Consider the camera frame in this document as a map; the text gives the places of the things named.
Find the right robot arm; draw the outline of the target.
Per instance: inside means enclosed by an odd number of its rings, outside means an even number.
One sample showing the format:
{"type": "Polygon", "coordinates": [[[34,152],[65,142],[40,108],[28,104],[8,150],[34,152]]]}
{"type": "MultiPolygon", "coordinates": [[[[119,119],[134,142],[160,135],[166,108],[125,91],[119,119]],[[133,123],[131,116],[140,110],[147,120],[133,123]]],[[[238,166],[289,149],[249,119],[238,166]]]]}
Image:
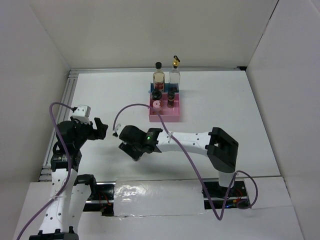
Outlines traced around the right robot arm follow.
{"type": "Polygon", "coordinates": [[[166,132],[161,128],[150,128],[144,132],[133,125],[118,124],[113,136],[121,140],[119,148],[134,161],[144,153],[181,152],[183,149],[187,153],[206,156],[218,171],[220,194],[230,196],[236,189],[232,178],[236,171],[239,143],[219,127],[203,133],[166,132]]]}

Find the pink lid spice jar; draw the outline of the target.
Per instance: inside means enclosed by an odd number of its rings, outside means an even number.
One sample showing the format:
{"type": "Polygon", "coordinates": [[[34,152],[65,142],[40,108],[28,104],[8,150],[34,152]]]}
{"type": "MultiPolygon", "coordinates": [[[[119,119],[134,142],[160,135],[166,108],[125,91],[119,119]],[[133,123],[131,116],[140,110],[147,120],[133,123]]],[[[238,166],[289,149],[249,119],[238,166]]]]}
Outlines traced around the pink lid spice jar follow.
{"type": "Polygon", "coordinates": [[[152,103],[152,108],[153,108],[153,112],[154,114],[162,114],[162,110],[163,110],[163,102],[161,100],[155,100],[152,103]]]}

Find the gold spout glass bottle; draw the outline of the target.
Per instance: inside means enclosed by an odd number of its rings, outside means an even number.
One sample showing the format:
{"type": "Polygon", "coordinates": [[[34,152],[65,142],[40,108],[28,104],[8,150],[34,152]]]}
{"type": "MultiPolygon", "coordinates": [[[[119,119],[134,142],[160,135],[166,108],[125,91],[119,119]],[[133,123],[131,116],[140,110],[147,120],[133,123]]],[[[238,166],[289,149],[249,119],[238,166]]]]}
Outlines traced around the gold spout glass bottle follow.
{"type": "Polygon", "coordinates": [[[179,85],[180,85],[180,71],[179,71],[180,59],[177,55],[173,56],[172,61],[172,69],[169,72],[169,91],[178,93],[179,92],[179,85]]]}

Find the black cap sauce bottle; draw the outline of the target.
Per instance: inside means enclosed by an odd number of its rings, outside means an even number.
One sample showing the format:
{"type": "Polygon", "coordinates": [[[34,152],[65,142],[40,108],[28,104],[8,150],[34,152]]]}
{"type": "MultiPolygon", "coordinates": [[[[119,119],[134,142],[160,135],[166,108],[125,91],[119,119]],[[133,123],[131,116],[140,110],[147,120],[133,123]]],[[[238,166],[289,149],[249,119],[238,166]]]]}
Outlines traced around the black cap sauce bottle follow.
{"type": "Polygon", "coordinates": [[[162,63],[155,63],[155,72],[153,73],[153,87],[160,92],[165,91],[165,73],[162,70],[162,63]]]}

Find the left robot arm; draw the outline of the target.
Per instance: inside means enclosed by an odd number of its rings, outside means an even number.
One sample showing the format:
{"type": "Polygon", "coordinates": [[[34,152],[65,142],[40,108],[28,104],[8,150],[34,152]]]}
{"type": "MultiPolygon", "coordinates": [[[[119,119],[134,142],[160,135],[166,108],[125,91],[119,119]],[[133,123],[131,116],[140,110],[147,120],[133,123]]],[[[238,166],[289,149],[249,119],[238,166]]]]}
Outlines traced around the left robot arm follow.
{"type": "Polygon", "coordinates": [[[51,158],[51,197],[38,233],[31,240],[77,240],[78,226],[87,200],[99,187],[92,174],[79,174],[81,147],[86,141],[104,140],[108,125],[96,117],[72,116],[55,126],[57,142],[51,158]]]}

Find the large black lid spice jar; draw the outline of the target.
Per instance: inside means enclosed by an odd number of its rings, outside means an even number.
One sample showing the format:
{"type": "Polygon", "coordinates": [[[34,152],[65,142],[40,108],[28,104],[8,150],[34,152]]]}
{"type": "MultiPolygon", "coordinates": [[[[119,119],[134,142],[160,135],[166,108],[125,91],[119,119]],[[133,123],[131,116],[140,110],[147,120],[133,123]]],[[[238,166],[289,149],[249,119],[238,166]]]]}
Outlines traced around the large black lid spice jar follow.
{"type": "Polygon", "coordinates": [[[151,104],[153,105],[153,101],[160,100],[162,101],[162,92],[158,89],[154,89],[150,95],[151,104]]]}

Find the small dark spice jar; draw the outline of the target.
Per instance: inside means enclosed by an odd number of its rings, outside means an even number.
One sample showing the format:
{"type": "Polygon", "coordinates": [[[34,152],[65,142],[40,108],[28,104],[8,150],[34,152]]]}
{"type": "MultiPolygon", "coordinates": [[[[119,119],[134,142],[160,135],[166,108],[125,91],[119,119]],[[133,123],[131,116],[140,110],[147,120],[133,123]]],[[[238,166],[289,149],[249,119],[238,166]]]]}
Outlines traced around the small dark spice jar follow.
{"type": "Polygon", "coordinates": [[[173,108],[175,105],[175,92],[174,91],[169,91],[167,93],[167,107],[168,108],[173,108]]]}

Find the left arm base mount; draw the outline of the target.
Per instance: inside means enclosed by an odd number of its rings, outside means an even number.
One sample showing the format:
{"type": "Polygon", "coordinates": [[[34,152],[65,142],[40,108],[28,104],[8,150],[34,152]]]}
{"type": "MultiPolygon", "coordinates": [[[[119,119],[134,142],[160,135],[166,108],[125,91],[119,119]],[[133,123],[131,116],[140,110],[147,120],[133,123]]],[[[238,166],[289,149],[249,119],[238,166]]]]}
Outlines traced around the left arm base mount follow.
{"type": "Polygon", "coordinates": [[[94,193],[84,205],[83,212],[96,212],[103,217],[113,217],[115,186],[115,182],[97,182],[94,193]]]}

